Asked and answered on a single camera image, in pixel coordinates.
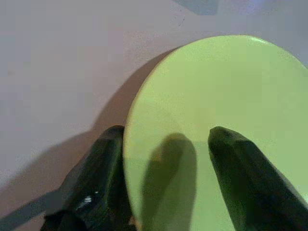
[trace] dark green object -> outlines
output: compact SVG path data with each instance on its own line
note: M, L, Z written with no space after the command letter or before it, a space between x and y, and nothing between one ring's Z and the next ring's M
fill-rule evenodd
M308 231L307 203L252 141L216 127L208 145L237 231Z
M106 130L92 145L63 209L46 216L42 231L132 231L124 180L123 126Z

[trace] green plate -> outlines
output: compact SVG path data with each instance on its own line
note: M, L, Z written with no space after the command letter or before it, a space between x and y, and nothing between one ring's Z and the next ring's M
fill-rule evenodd
M125 174L143 231L234 230L209 158L210 128L251 139L308 201L308 70L250 36L172 52L129 113Z

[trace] lime green circular object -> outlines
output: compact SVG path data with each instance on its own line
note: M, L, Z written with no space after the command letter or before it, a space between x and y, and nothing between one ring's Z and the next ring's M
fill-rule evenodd
M250 36L193 42L141 87L124 136L131 206L143 231L234 230L210 161L209 130L251 139L308 201L308 70Z

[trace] dark plastic part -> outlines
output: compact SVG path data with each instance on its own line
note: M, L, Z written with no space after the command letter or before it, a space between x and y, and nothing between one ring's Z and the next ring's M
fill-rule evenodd
M307 203L252 141L216 127L208 145L237 231L308 231Z

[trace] white table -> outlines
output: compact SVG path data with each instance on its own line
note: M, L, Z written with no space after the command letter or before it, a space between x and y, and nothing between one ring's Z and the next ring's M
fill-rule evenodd
M307 9L307 0L1 1L0 218L57 189L105 128L124 124L171 49L249 34L308 66ZM18 230L39 230L43 214Z

